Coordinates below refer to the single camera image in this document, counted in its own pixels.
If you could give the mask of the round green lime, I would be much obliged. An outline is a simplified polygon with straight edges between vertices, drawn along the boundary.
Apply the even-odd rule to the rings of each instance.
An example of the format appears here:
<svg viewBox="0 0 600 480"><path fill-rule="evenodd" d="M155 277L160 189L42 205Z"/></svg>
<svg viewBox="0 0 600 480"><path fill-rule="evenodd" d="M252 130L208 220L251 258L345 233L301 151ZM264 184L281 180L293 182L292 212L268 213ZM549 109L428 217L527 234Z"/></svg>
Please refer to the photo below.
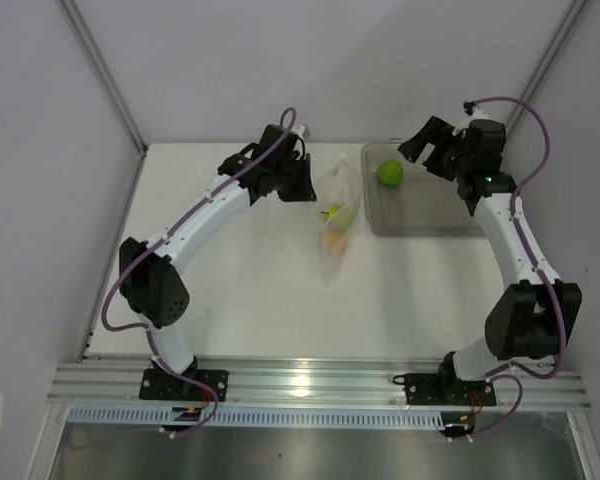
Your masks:
<svg viewBox="0 0 600 480"><path fill-rule="evenodd" d="M390 188L397 188L404 179L404 169L400 161L392 159L382 162L377 169L378 181Z"/></svg>

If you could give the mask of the clear zip top bag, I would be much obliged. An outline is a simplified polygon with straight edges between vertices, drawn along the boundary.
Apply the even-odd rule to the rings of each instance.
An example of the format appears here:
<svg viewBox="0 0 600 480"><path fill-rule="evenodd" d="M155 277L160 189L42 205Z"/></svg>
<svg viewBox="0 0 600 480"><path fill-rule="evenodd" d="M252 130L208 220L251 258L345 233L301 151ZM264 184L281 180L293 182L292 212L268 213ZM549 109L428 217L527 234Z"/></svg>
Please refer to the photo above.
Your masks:
<svg viewBox="0 0 600 480"><path fill-rule="evenodd" d="M341 153L338 161L314 182L315 232L322 282L332 284L340 273L351 243L363 194L358 170Z"/></svg>

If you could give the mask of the green pear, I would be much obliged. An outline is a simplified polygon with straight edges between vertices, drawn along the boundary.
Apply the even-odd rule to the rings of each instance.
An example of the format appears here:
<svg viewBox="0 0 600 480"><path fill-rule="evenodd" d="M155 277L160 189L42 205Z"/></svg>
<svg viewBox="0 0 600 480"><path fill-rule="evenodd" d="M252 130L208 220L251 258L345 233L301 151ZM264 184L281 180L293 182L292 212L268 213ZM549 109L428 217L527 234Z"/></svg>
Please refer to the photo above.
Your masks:
<svg viewBox="0 0 600 480"><path fill-rule="evenodd" d="M341 205L322 211L321 217L329 229L343 232L348 231L356 220L356 215Z"/></svg>

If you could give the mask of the orange fruit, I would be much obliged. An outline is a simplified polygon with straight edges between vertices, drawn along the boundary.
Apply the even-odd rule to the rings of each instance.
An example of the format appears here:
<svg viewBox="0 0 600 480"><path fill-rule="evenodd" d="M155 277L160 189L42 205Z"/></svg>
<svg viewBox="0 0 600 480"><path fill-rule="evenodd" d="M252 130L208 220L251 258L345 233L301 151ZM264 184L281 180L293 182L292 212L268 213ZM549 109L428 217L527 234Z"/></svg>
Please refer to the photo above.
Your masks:
<svg viewBox="0 0 600 480"><path fill-rule="evenodd" d="M343 254L348 246L347 235L341 231L331 231L326 235L327 249L334 254Z"/></svg>

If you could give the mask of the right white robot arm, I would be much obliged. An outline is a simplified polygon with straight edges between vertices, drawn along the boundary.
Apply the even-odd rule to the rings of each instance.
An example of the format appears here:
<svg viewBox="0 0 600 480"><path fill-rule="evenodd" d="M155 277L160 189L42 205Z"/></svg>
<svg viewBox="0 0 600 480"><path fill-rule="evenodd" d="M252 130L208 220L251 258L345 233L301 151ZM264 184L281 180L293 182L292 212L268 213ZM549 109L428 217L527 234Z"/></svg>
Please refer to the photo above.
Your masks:
<svg viewBox="0 0 600 480"><path fill-rule="evenodd" d="M451 370L436 380L438 395L459 403L472 380L491 379L518 368L542 379L562 368L568 339L582 304L582 292L550 265L524 213L521 187L501 168L505 126L485 115L455 127L432 116L398 150L409 162L457 186L469 215L486 235L504 291L485 320L484 334L448 355Z"/></svg>

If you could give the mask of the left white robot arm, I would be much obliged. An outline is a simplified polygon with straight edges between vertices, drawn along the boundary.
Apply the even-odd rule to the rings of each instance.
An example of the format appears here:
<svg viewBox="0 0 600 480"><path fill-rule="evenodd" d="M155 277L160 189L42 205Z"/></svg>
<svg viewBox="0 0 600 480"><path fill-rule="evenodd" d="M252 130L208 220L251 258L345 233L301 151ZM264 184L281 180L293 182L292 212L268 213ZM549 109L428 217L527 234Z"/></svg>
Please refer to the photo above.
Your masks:
<svg viewBox="0 0 600 480"><path fill-rule="evenodd" d="M165 370L162 388L177 400L196 390L195 355L180 329L190 304L183 274L194 256L233 217L271 193L283 202L314 202L307 126L268 125L260 140L227 157L204 197L181 218L146 240L119 248L119 292L147 332L154 359Z"/></svg>

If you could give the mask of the clear plastic food container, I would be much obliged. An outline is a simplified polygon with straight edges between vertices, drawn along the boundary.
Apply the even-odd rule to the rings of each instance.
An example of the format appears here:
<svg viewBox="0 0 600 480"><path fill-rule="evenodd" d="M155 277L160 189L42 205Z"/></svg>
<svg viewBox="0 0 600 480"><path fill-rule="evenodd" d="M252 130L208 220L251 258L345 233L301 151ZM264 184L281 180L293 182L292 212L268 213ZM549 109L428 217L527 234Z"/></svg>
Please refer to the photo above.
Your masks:
<svg viewBox="0 0 600 480"><path fill-rule="evenodd" d="M383 185L381 164L396 160L404 178L397 187ZM368 143L361 149L366 218L379 237L482 237L483 231L458 197L456 185L420 164L404 159L395 143Z"/></svg>

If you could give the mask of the right aluminium frame post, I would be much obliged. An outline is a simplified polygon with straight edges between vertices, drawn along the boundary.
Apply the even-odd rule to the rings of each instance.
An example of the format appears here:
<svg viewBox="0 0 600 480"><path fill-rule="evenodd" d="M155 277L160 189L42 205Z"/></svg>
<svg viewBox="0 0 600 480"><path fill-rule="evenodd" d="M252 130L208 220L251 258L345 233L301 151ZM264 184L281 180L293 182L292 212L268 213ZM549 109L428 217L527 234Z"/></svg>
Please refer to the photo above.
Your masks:
<svg viewBox="0 0 600 480"><path fill-rule="evenodd" d="M560 17L521 94L518 96L519 100L531 105L536 99L591 4L592 1L589 0L572 0L568 2L566 12Z"/></svg>

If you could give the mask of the aluminium frame post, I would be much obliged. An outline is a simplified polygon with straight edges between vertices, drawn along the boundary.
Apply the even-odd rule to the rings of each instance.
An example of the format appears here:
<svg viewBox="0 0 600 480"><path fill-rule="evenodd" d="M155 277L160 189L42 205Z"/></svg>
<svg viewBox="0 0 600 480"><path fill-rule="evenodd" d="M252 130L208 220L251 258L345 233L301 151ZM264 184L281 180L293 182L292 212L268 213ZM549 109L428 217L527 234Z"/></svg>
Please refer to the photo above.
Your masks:
<svg viewBox="0 0 600 480"><path fill-rule="evenodd" d="M572 0L568 2L566 12L560 17L521 94L518 96L519 100L531 105L536 99L591 4L592 1L589 0Z"/></svg>
<svg viewBox="0 0 600 480"><path fill-rule="evenodd" d="M148 149L147 144L131 115L127 102L125 101L77 2L73 0L59 0L56 4L95 76L96 81L100 85L107 101L113 112L116 114L135 150L140 155L144 155Z"/></svg>

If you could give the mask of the aluminium mounting rail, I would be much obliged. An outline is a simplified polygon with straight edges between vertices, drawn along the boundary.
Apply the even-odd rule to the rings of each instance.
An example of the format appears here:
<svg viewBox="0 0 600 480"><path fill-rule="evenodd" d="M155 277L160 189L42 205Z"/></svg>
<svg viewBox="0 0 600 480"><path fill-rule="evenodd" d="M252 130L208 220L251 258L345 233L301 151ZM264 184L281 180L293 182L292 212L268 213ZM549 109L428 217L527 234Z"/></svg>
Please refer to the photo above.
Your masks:
<svg viewBox="0 0 600 480"><path fill-rule="evenodd" d="M228 373L226 406L385 409L405 406L394 376L429 373L431 359L320 359L201 356L203 369ZM88 356L60 365L47 395L52 403L136 403L144 356Z"/></svg>

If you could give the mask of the left aluminium frame post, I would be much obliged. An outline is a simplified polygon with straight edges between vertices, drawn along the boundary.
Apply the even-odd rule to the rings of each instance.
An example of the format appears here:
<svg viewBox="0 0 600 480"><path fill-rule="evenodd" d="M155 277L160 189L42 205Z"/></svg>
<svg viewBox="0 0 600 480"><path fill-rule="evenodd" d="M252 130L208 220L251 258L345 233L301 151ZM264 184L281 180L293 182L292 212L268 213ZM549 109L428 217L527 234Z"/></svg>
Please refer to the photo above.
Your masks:
<svg viewBox="0 0 600 480"><path fill-rule="evenodd" d="M147 144L131 115L127 102L125 101L77 2L73 0L59 0L56 4L95 76L96 81L100 85L107 101L113 112L116 114L135 150L140 155L144 155L148 149Z"/></svg>

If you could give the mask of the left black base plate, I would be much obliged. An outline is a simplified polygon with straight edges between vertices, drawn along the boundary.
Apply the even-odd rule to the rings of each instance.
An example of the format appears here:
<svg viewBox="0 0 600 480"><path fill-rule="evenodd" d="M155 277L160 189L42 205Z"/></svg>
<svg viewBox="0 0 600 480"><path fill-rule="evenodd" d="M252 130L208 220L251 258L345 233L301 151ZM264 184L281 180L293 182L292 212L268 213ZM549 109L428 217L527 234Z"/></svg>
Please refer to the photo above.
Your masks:
<svg viewBox="0 0 600 480"><path fill-rule="evenodd" d="M194 369L191 372L187 371L185 375L210 387L216 393L219 402L225 401L229 385L227 370ZM143 372L139 398L155 401L213 401L213 397L206 390L179 380L159 367L148 368Z"/></svg>

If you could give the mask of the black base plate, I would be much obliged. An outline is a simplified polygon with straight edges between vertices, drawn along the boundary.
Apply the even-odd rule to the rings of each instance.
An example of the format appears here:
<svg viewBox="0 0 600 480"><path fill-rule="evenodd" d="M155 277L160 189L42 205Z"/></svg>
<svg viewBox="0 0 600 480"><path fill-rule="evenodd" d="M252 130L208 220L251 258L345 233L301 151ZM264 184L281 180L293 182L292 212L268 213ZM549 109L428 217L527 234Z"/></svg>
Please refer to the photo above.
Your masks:
<svg viewBox="0 0 600 480"><path fill-rule="evenodd" d="M495 406L494 388L486 381L464 381L442 374L395 375L392 383L404 390L406 403L413 406Z"/></svg>
<svg viewBox="0 0 600 480"><path fill-rule="evenodd" d="M216 393L219 402L225 401L229 385L227 370L194 369L191 372L187 371L185 375L210 387ZM143 372L139 398L155 401L213 401L213 397L206 390L179 380L159 367L148 368Z"/></svg>

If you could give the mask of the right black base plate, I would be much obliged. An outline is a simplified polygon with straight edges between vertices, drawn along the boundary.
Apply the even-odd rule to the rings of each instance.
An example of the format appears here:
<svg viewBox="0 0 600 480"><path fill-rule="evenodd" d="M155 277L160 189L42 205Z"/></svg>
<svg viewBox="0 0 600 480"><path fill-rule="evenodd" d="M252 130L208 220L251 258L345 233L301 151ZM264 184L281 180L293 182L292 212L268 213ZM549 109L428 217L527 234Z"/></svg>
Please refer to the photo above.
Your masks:
<svg viewBox="0 0 600 480"><path fill-rule="evenodd" d="M406 403L413 406L495 406L494 388L486 381L464 381L442 374L395 375L392 383L404 390Z"/></svg>

